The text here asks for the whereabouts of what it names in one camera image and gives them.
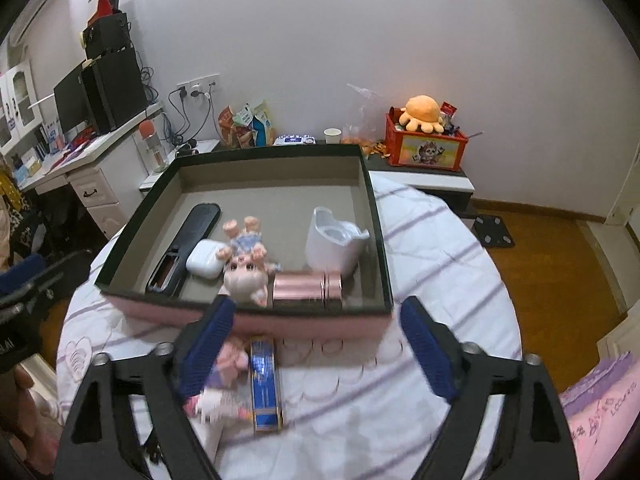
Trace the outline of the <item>person's hand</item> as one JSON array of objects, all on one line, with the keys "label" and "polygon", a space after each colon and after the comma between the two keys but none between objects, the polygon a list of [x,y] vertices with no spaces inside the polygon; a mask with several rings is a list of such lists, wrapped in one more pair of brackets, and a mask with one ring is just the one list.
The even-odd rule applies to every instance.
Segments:
[{"label": "person's hand", "polygon": [[43,416],[32,396],[34,381],[21,365],[1,375],[1,474],[10,479],[51,479],[60,426]]}]

